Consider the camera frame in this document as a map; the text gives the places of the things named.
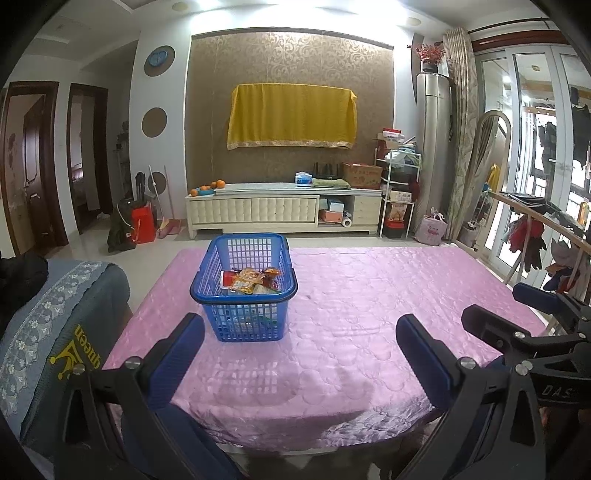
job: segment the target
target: red box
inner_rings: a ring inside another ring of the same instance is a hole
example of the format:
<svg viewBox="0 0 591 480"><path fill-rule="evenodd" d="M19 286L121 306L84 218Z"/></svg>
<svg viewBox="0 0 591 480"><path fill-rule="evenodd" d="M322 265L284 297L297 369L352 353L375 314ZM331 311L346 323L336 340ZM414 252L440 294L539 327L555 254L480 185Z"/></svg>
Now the red box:
<svg viewBox="0 0 591 480"><path fill-rule="evenodd" d="M320 220L328 223L341 223L343 221L343 212L331 212L329 210L321 210L318 217Z"/></svg>
<svg viewBox="0 0 591 480"><path fill-rule="evenodd" d="M137 244L147 244L156 238L156 227L150 204L131 210L131 225L134 232L131 234L131 241Z"/></svg>

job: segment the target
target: pink bag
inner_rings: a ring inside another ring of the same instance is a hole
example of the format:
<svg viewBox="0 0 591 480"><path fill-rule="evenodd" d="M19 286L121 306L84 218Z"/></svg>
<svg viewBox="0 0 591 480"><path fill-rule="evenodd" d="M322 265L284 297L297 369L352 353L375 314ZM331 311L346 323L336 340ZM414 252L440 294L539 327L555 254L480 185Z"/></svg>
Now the pink bag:
<svg viewBox="0 0 591 480"><path fill-rule="evenodd" d="M441 213L432 212L431 215L425 215L421 224L418 226L414 239L426 245L438 246L447 230L447 223L443 220Z"/></svg>

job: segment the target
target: drawer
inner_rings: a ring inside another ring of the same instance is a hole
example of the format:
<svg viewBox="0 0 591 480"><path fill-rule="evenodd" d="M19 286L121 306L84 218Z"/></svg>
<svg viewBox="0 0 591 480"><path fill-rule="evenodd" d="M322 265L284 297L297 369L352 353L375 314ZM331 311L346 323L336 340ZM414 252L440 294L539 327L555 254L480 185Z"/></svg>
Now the drawer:
<svg viewBox="0 0 591 480"><path fill-rule="evenodd" d="M251 199L211 199L190 202L194 225L252 222Z"/></svg>
<svg viewBox="0 0 591 480"><path fill-rule="evenodd" d="M316 221L317 199L297 197L213 198L188 202L193 225Z"/></svg>

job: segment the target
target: blue plate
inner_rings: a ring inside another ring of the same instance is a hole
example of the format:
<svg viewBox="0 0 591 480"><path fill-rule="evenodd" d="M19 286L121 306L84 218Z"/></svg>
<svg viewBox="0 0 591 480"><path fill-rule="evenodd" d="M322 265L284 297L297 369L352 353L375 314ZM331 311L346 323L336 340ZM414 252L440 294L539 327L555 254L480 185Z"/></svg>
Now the blue plate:
<svg viewBox="0 0 591 480"><path fill-rule="evenodd" d="M160 67L168 58L168 51L167 50L157 50L150 54L148 58L148 63L152 65L152 67Z"/></svg>

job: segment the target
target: curtain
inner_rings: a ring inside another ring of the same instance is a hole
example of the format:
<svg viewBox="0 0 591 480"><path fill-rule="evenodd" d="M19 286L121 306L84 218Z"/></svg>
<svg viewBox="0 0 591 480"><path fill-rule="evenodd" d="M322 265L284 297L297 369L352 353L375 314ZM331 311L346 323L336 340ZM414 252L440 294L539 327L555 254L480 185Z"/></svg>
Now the curtain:
<svg viewBox="0 0 591 480"><path fill-rule="evenodd" d="M447 213L445 238L455 239L462 228L463 216L460 210L465 185L470 184L471 181L467 178L467 174L478 122L478 78L472 42L466 30L463 28L448 30L443 35L443 45L447 53L447 68L455 96L452 148L456 157L456 171Z"/></svg>
<svg viewBox="0 0 591 480"><path fill-rule="evenodd" d="M491 171L492 161L489 160L492 160L490 157L499 134L499 117L487 116L484 121L483 118L484 116L476 127L474 148L466 174L466 177L471 178L472 181L464 185L464 195L460 205L459 218L463 219L463 222L469 221L474 214L482 186Z"/></svg>

